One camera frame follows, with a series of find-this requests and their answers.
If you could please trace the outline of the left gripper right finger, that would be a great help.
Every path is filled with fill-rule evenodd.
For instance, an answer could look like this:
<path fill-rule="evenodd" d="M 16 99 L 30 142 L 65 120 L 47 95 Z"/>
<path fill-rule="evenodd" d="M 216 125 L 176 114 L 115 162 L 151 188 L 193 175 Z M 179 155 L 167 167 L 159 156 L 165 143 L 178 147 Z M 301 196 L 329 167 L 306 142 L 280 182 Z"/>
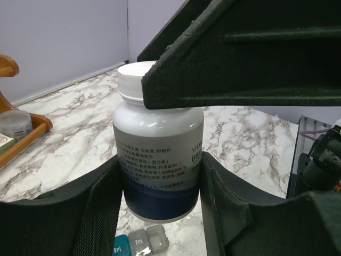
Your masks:
<path fill-rule="evenodd" d="M 208 255 L 340 255 L 340 194 L 269 194 L 201 160 L 200 198 Z"/>

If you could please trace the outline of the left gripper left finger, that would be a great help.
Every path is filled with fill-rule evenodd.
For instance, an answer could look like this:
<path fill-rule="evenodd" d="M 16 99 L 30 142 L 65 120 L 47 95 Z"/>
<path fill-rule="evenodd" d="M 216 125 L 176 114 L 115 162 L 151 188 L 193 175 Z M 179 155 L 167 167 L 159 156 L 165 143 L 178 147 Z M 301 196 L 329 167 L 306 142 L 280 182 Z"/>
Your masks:
<path fill-rule="evenodd" d="M 122 184 L 115 156 L 34 199 L 1 202 L 1 255 L 112 255 Z"/>

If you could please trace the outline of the white pill bottle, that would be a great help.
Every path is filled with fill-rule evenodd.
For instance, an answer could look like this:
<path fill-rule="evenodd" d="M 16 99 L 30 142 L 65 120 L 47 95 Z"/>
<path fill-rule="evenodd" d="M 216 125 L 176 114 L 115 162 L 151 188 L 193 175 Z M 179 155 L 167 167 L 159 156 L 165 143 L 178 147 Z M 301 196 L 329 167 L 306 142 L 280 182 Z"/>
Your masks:
<path fill-rule="evenodd" d="M 188 215 L 198 200 L 204 114 L 200 107 L 147 109 L 142 78 L 153 65 L 119 67 L 122 102 L 113 131 L 128 208 L 141 220 L 170 223 Z"/>

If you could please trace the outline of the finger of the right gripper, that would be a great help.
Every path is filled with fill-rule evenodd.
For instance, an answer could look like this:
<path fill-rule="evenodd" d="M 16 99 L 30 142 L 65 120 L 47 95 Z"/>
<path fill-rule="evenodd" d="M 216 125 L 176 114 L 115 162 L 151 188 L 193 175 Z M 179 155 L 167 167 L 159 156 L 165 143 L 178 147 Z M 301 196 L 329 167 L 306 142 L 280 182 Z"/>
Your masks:
<path fill-rule="evenodd" d="M 339 106 L 340 1 L 186 1 L 137 60 L 148 109 Z"/>

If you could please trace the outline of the blue and grey pill organizer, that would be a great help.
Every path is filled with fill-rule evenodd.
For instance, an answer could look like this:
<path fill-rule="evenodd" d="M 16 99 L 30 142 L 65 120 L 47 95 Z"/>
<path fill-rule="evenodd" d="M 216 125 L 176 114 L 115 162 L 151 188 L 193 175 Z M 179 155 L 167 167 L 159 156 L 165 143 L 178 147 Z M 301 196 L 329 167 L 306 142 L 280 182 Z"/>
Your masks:
<path fill-rule="evenodd" d="M 164 227 L 155 225 L 116 236 L 112 255 L 157 255 L 168 248 L 169 240 Z"/>

